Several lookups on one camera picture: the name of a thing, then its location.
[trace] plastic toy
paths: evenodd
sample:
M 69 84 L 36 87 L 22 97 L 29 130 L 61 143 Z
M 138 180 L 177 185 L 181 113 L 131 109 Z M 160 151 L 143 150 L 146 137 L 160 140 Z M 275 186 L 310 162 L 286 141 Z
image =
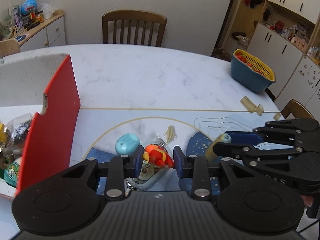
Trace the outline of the plastic toy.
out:
M 163 169 L 166 165 L 174 168 L 174 162 L 168 152 L 161 146 L 150 144 L 145 148 L 143 159 Z

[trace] cardboard box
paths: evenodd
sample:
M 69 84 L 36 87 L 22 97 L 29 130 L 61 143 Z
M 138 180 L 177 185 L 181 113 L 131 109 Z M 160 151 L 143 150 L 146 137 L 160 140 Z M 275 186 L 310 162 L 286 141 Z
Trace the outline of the cardboard box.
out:
M 23 149 L 14 192 L 18 194 L 69 167 L 80 108 L 70 56 L 48 55 L 0 65 L 0 95 L 0 120 L 6 119 L 3 115 L 10 109 L 28 113 L 26 106 L 43 105 L 41 113 L 34 114 Z M 4 188 L 0 187 L 0 194 L 12 197 L 12 189 L 3 192 Z

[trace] yellow line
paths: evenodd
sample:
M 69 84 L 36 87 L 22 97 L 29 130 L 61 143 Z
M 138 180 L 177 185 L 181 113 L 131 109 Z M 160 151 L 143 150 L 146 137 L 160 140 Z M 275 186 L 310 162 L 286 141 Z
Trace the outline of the yellow line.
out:
M 166 120 L 176 121 L 176 122 L 180 122 L 180 123 L 186 124 L 186 125 L 194 128 L 195 130 L 200 131 L 198 128 L 194 127 L 193 125 L 191 125 L 191 124 L 189 124 L 189 123 L 186 123 L 186 122 L 183 122 L 183 121 L 180 121 L 180 120 L 177 120 L 177 119 L 174 119 L 174 118 L 158 117 L 158 116 L 148 116 L 148 117 L 134 118 L 134 119 L 131 119 L 131 120 L 122 122 L 122 123 L 120 123 L 120 124 L 118 124 L 118 125 L 110 128 L 108 131 L 104 132 L 102 135 L 100 135 L 100 136 L 91 144 L 91 146 L 89 147 L 89 149 L 87 150 L 87 152 L 85 153 L 85 155 L 84 155 L 84 157 L 82 158 L 81 161 L 83 161 L 83 160 L 86 158 L 86 156 L 88 155 L 88 153 L 89 153 L 89 151 L 91 150 L 91 148 L 92 148 L 103 136 L 105 136 L 108 132 L 114 130 L 115 128 L 117 128 L 117 127 L 119 127 L 119 126 L 121 126 L 121 125 L 123 125 L 123 124 L 125 124 L 125 123 L 129 123 L 129 122 L 137 121 L 137 120 L 141 120 L 141 119 L 166 119 Z
M 88 110 L 152 110 L 152 111 L 200 111 L 200 112 L 236 112 L 236 113 L 249 113 L 249 111 L 241 110 L 213 110 L 213 109 L 166 109 L 166 108 L 113 108 L 113 107 L 80 107 L 80 109 Z

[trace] light blue cube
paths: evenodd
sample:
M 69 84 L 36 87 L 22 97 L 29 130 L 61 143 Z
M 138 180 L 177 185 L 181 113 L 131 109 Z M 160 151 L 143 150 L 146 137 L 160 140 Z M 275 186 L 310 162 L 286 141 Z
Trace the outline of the light blue cube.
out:
M 140 139 L 133 133 L 126 133 L 116 142 L 116 152 L 119 155 L 132 155 L 140 145 Z

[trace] black cabinet handle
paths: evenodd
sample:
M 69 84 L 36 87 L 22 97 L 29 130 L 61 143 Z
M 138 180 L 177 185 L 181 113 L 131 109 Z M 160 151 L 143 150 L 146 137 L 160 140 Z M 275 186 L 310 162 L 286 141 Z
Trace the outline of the black cabinet handle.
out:
M 286 47 L 287 47 L 287 45 L 284 46 L 284 49 L 283 49 L 283 51 L 282 51 L 282 54 L 284 53 Z

